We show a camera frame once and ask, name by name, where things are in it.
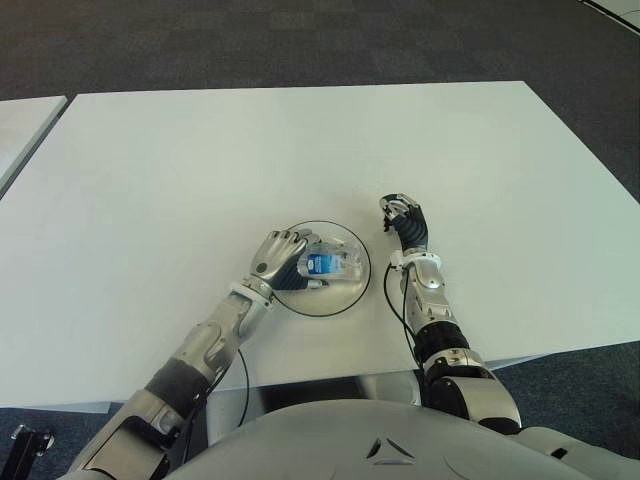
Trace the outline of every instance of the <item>silver metal joint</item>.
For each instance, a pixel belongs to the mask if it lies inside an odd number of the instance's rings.
[[[272,298],[273,297],[273,289],[271,288],[271,285],[269,285],[267,282],[265,282],[260,277],[256,277],[255,275],[249,275],[249,276],[243,278],[241,283],[245,287],[250,288],[254,292],[259,293],[260,295],[262,295],[264,298],[266,298],[270,302],[273,300],[273,298]]]
[[[434,353],[424,362],[424,371],[443,362],[450,367],[480,367],[488,371],[482,357],[468,348],[449,348]]]

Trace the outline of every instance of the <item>gray carpet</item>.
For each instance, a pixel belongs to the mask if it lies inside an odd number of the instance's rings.
[[[526,81],[640,199],[640,37],[574,0],[0,0],[0,100],[483,80]],[[639,371],[634,343],[500,376],[526,424],[640,457]],[[59,475],[106,421],[2,411],[0,462],[34,418],[60,438],[33,479]]]

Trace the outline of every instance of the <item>black bracket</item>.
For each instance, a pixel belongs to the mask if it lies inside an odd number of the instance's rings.
[[[49,430],[36,431],[20,425],[11,434],[14,441],[0,480],[26,480],[36,457],[41,457],[51,445],[54,436]]]

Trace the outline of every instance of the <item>black rubber covering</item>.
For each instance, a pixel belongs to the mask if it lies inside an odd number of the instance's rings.
[[[447,378],[440,378],[429,387],[428,406],[441,412],[469,419],[467,403],[458,386]]]
[[[398,232],[402,250],[418,247],[427,248],[429,232],[420,207],[410,206],[405,215],[398,215],[388,223]]]
[[[427,361],[434,353],[449,348],[469,348],[469,342],[455,323],[430,323],[416,335],[415,353],[421,363]]]
[[[209,387],[209,381],[198,370],[171,358],[145,388],[187,418],[203,405]]]
[[[280,271],[269,282],[274,290],[304,290],[309,279],[298,273],[298,259],[300,255],[290,258]]]
[[[490,428],[494,432],[502,433],[503,435],[515,435],[522,430],[515,420],[505,417],[483,418],[478,423],[483,427]]]

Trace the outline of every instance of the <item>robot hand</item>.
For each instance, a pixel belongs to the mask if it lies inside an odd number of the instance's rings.
[[[320,241],[311,230],[271,232],[251,262],[251,275],[274,290],[302,290],[309,279],[298,273],[298,259],[307,245]]]
[[[384,212],[384,231],[389,231],[389,226],[395,228],[403,251],[414,248],[426,251],[429,232],[420,205],[404,193],[392,193],[380,199],[380,207]]]

